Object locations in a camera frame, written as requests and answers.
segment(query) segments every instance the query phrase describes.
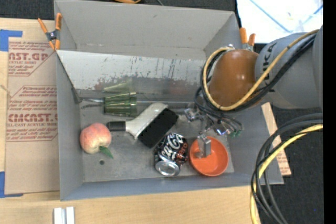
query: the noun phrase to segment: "yellow cable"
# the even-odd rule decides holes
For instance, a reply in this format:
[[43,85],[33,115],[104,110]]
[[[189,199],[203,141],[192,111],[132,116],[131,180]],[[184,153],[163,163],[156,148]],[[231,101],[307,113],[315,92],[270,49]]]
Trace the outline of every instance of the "yellow cable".
[[222,52],[222,51],[227,51],[230,50],[232,48],[229,47],[224,47],[224,48],[220,48],[218,50],[216,50],[215,52],[213,52],[210,57],[208,58],[208,60],[205,62],[204,65],[204,69],[203,69],[203,80],[202,80],[202,84],[204,87],[204,91],[206,94],[206,97],[209,99],[209,101],[211,102],[212,105],[214,105],[216,108],[222,110],[222,111],[229,111],[232,109],[235,109],[236,107],[240,106],[241,104],[243,104],[254,92],[255,90],[259,87],[259,85],[262,83],[262,81],[267,77],[267,75],[270,73],[270,71],[272,70],[272,68],[276,65],[276,63],[280,60],[280,58],[291,48],[293,47],[295,44],[297,44],[298,42],[300,42],[301,40],[303,40],[304,38],[315,34],[319,31],[319,29],[317,30],[313,30],[311,32],[308,32],[302,36],[300,36],[299,38],[297,38],[296,40],[294,40],[291,44],[289,44],[285,49],[282,50],[282,52],[273,60],[273,62],[269,65],[269,67],[264,71],[264,73],[261,75],[261,77],[257,80],[257,82],[252,86],[252,88],[239,100],[237,101],[235,104],[230,105],[230,106],[221,106],[219,104],[216,103],[216,101],[211,97],[209,90],[208,90],[208,86],[207,86],[207,82],[206,82],[206,73],[207,73],[207,68],[211,62],[211,60],[214,58],[215,55],[217,55],[218,53]]
[[[302,132],[297,133],[295,136],[293,136],[292,138],[290,138],[289,140],[284,142],[281,147],[279,147],[276,151],[274,151],[264,161],[264,163],[260,167],[260,174],[256,175],[256,176],[259,176],[259,178],[261,178],[262,174],[264,173],[264,171],[266,170],[268,165],[279,154],[279,152],[282,151],[284,148],[286,148],[289,144],[293,143],[295,140],[299,139],[300,137],[303,137],[304,135],[306,135],[309,132],[314,132],[314,131],[317,131],[317,130],[320,130],[320,129],[323,129],[323,124],[317,124],[317,125],[311,126],[309,128],[304,129]],[[254,191],[257,191],[256,180],[254,180],[254,182],[253,182],[253,189],[254,189]],[[251,191],[251,194],[250,194],[250,215],[251,215],[251,219],[252,219],[253,224],[259,224],[258,221],[257,221],[257,217],[256,217],[256,210],[257,210],[256,209],[256,202],[254,200],[254,196],[253,196],[253,193]]]

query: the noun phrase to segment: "orange bowl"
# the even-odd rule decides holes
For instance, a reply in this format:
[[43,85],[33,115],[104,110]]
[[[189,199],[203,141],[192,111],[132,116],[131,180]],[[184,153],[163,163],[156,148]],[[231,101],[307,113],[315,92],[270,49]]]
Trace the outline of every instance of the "orange bowl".
[[190,147],[190,163],[200,174],[205,176],[219,176],[227,168],[229,154],[225,146],[216,138],[207,136],[211,140],[211,154],[206,157],[198,157],[200,149],[197,139]]

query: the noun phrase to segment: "brush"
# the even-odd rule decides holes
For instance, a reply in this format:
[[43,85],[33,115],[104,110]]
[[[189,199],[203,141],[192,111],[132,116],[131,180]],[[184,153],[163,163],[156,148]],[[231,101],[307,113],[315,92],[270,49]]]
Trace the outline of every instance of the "brush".
[[106,124],[112,131],[126,131],[145,146],[155,146],[176,123],[178,115],[163,103],[152,103],[133,120],[110,121]]

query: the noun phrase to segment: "blue tape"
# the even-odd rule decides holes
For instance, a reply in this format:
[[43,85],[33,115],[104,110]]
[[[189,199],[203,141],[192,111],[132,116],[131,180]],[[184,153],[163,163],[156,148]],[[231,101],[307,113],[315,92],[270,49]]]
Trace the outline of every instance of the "blue tape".
[[0,29],[0,51],[8,51],[10,37],[22,37],[22,31]]
[[5,172],[0,172],[0,198],[18,197],[18,196],[22,196],[22,194],[5,195]]

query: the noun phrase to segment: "crushed can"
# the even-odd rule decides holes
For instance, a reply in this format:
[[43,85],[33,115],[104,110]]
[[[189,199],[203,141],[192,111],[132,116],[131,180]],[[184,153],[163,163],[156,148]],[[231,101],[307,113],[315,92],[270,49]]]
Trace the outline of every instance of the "crushed can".
[[169,133],[154,150],[155,169],[164,176],[177,176],[188,160],[188,142],[177,133]]

